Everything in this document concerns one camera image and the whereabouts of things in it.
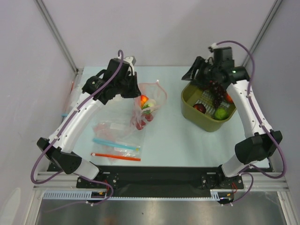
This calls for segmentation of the clear red-zipper bag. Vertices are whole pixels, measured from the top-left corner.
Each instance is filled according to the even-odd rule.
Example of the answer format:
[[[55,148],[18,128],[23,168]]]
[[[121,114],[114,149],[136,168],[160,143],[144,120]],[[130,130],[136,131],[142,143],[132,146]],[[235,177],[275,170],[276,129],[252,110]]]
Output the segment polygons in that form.
[[[159,80],[153,83],[139,83],[138,87],[141,96],[134,98],[129,105],[125,134],[130,136],[141,135],[167,100],[167,92]]]

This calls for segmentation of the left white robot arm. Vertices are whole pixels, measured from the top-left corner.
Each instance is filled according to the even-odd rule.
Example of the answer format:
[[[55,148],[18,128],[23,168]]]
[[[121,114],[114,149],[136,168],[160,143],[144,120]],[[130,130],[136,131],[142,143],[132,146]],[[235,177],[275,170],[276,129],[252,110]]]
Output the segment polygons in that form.
[[[114,58],[108,67],[87,79],[75,106],[58,129],[49,138],[40,138],[37,146],[44,155],[64,173],[83,176],[97,188],[103,175],[96,165],[73,152],[77,139],[93,116],[117,95],[136,98],[141,92],[134,70],[135,57]]]

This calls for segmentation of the red toy lobster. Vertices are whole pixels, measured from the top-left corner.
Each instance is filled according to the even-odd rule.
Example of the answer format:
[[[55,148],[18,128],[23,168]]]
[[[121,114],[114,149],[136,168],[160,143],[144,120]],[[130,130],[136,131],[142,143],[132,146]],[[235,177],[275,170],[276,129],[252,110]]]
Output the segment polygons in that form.
[[[131,118],[131,126],[135,127],[137,130],[142,130],[144,127],[153,120],[154,116],[149,114],[142,114],[140,116],[133,116]]]

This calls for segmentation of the white toy egg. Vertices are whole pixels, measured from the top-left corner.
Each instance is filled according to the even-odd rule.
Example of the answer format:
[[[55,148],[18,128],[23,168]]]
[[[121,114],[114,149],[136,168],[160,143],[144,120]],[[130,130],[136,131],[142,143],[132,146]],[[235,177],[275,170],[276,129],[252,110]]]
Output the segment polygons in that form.
[[[142,110],[145,114],[150,114],[153,108],[156,106],[156,101],[154,99],[149,99],[143,106]]]

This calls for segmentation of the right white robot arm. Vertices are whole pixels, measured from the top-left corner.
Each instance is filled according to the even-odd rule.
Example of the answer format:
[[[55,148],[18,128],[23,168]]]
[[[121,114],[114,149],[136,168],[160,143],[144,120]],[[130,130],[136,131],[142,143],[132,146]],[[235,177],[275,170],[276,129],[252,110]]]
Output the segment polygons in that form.
[[[232,98],[240,115],[245,140],[235,145],[235,154],[221,165],[221,173],[216,176],[217,184],[227,188],[233,183],[233,176],[272,156],[279,149],[283,137],[264,118],[252,92],[251,76],[243,66],[235,66],[232,48],[214,48],[212,54],[212,62],[201,56],[196,57],[182,80],[204,89],[213,84],[220,85]]]

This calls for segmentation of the dark red toy peach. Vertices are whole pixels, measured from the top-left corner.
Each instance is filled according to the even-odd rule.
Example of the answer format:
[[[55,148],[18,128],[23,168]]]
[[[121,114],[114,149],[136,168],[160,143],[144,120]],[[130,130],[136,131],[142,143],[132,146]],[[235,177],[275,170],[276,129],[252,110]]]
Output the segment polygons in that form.
[[[195,105],[193,105],[193,107],[194,107],[196,110],[198,110],[198,111],[200,111],[201,113],[203,113],[203,114],[206,113],[206,107],[205,107],[203,104],[201,104],[201,103],[195,104]]]

